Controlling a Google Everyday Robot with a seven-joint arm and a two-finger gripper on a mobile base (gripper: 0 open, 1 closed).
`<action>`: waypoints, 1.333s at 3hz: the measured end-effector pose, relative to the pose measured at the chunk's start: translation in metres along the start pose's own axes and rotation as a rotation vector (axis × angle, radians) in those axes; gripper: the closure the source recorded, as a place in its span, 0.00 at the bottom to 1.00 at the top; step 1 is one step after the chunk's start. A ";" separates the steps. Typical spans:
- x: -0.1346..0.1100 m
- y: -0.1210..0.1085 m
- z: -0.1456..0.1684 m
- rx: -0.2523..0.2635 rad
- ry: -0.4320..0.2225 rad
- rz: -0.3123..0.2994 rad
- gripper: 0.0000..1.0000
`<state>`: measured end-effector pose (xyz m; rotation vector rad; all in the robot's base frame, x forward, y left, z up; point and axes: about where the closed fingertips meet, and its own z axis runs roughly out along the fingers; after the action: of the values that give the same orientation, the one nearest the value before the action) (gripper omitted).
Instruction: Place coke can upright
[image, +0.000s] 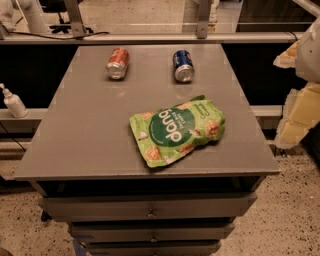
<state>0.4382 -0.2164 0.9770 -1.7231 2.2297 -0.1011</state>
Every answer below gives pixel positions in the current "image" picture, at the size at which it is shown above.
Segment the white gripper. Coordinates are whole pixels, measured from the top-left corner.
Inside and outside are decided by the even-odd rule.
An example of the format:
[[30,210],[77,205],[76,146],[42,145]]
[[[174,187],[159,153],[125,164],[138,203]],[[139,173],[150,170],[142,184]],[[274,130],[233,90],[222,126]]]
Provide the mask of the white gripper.
[[292,89],[285,101],[274,144],[280,149],[298,145],[320,122],[320,17],[302,35],[278,55],[273,65],[296,69],[296,75],[308,83],[301,90]]

